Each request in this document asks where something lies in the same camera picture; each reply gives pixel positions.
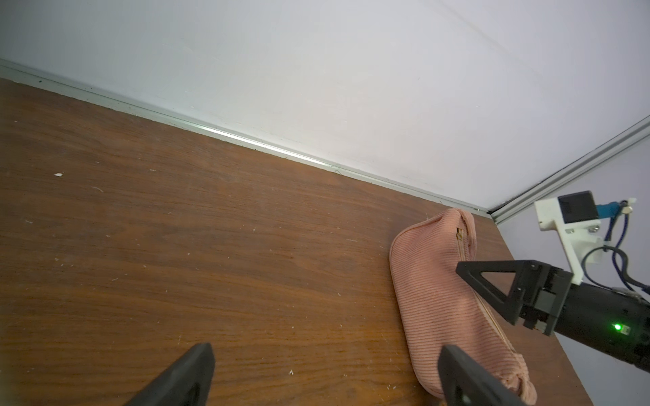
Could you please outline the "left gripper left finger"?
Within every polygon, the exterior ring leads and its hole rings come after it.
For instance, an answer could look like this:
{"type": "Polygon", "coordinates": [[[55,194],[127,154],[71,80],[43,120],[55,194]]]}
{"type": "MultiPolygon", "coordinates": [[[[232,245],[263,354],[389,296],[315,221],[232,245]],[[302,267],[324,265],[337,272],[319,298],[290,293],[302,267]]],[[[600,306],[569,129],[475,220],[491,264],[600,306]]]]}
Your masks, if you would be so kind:
{"type": "Polygon", "coordinates": [[[178,358],[126,405],[206,405],[215,357],[210,343],[198,343],[178,358]]]}

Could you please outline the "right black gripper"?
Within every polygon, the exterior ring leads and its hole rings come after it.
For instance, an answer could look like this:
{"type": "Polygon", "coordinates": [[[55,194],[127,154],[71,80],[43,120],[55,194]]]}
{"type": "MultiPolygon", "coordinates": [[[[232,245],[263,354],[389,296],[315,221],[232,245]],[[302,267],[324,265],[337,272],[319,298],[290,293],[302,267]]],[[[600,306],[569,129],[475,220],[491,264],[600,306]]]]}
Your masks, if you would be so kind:
{"type": "Polygon", "coordinates": [[[649,303],[591,284],[576,286],[569,272],[535,261],[459,262],[456,274],[502,318],[546,335],[558,333],[649,371],[649,303]],[[511,275],[506,289],[486,274],[511,275]]]}

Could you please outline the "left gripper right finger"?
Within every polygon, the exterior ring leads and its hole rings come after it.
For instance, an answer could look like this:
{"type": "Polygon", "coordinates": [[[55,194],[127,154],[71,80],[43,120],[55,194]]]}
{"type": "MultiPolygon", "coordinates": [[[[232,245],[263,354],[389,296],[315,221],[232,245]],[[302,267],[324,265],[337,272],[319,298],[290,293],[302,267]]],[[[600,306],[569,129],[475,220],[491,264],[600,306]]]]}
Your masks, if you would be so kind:
{"type": "Polygon", "coordinates": [[[524,405],[516,394],[455,345],[443,346],[438,375],[447,405],[524,405]]]}

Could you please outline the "pink corduroy pencil bag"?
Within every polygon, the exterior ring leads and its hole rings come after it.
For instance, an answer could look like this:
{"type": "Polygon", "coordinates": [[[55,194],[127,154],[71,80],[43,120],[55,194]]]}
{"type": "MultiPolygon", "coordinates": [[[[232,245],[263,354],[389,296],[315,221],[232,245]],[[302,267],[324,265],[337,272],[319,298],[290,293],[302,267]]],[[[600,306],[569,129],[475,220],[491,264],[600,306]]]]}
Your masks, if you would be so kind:
{"type": "Polygon", "coordinates": [[[451,208],[403,230],[389,251],[389,268],[418,382],[443,397],[438,357],[443,346],[460,347],[526,405],[538,394],[526,362],[487,304],[456,273],[477,251],[472,214],[451,208]]]}

